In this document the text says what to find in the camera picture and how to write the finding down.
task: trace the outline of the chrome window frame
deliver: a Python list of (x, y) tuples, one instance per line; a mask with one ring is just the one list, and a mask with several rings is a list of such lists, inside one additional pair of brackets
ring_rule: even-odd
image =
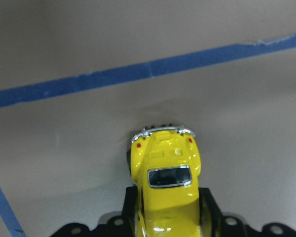
[[(189, 171), (189, 176), (190, 176), (190, 180), (184, 183), (178, 183), (178, 184), (168, 184), (168, 185), (151, 185), (150, 184), (150, 179), (149, 179), (149, 174), (152, 171), (159, 171), (159, 170), (163, 170), (163, 169), (177, 169), (177, 168), (187, 168)], [(174, 187), (181, 187), (181, 186), (187, 186), (190, 185), (192, 183), (192, 174), (191, 174), (191, 169), (188, 165), (181, 165), (181, 166), (175, 166), (175, 167), (167, 167), (167, 168), (158, 168), (158, 169), (150, 169), (147, 172), (147, 179), (148, 179), (148, 184), (149, 187), (154, 188), (154, 189), (164, 189), (164, 188), (174, 188)]]
[(168, 126), (168, 127), (157, 127), (157, 128), (152, 128), (148, 130), (144, 128), (141, 133), (138, 133), (132, 138), (131, 142), (132, 143), (136, 142), (140, 137), (143, 137), (143, 138), (149, 137), (154, 132), (167, 131), (167, 130), (176, 131), (178, 134), (181, 134), (181, 135), (188, 133), (188, 134), (191, 134), (193, 137), (195, 137), (195, 133), (192, 130), (185, 128), (184, 126)]

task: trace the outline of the toy car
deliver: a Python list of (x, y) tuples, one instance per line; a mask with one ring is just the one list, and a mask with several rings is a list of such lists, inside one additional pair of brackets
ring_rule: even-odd
[(143, 129), (131, 140), (130, 171), (138, 189), (135, 236), (200, 236), (195, 134), (183, 126)]

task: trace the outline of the blue tape strip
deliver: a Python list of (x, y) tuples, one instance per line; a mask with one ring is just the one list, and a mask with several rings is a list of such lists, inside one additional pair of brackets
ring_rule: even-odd
[(233, 44), (151, 62), (80, 75), (77, 77), (1, 90), (0, 107), (20, 102), (46, 99), (128, 81), (157, 77), (295, 47), (296, 34), (267, 42), (261, 41), (251, 44)]
[(0, 216), (13, 237), (26, 237), (0, 188)]

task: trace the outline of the blue painter's tape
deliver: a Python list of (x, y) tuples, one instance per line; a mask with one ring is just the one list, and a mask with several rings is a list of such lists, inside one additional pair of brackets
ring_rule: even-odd
[(92, 74), (80, 75), (77, 77), (1, 90), (0, 107), (134, 80), (157, 77), (295, 47), (296, 34), (272, 41), (233, 44), (151, 62), (95, 72)]
[(0, 216), (13, 237), (26, 237), (0, 188)]

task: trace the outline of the car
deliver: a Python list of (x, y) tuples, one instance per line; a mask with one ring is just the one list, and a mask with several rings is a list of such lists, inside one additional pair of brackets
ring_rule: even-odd
[(144, 128), (131, 140), (129, 167), (138, 190), (136, 237), (200, 237), (201, 156), (184, 126)]

